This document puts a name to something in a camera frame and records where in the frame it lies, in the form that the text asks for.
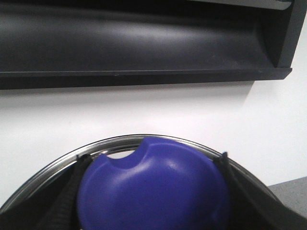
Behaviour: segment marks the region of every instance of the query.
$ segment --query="metal rim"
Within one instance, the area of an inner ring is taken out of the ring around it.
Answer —
[[[58,158],[57,160],[53,161],[45,168],[37,172],[34,176],[27,180],[19,189],[17,189],[15,193],[12,194],[12,196],[0,208],[0,213],[26,200],[40,187],[44,186],[48,181],[50,181],[51,178],[54,178],[61,171],[74,164],[78,157],[84,154],[90,154],[93,158],[95,158],[100,154],[110,155],[113,153],[135,150],[144,137],[160,137],[178,141],[180,143],[196,148],[200,152],[204,153],[211,160],[214,157],[221,156],[219,152],[204,145],[181,138],[164,135],[136,134],[100,140],[65,154],[64,156]],[[244,174],[253,183],[256,183],[259,187],[261,187],[263,191],[276,199],[275,195],[269,190],[269,188],[252,173],[250,173],[248,170],[246,170],[232,160],[230,160],[230,164],[242,174]]]

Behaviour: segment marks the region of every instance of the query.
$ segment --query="white wall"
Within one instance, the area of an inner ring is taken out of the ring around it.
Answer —
[[[152,133],[228,151],[265,184],[307,176],[307,25],[285,80],[0,91],[0,205],[61,155]]]

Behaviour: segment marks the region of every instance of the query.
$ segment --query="black shelf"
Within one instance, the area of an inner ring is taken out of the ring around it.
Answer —
[[[0,89],[284,79],[306,4],[2,3]]]

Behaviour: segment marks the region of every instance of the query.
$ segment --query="round object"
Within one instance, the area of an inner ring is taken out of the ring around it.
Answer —
[[[148,137],[125,158],[96,158],[83,176],[77,210],[83,230],[222,230],[229,197],[201,152]]]

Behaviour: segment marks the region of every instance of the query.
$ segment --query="blue plastic cover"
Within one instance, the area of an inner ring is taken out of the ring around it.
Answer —
[[[77,209],[83,230],[223,230],[230,207],[211,160],[150,137],[125,158],[97,157],[83,176]]]

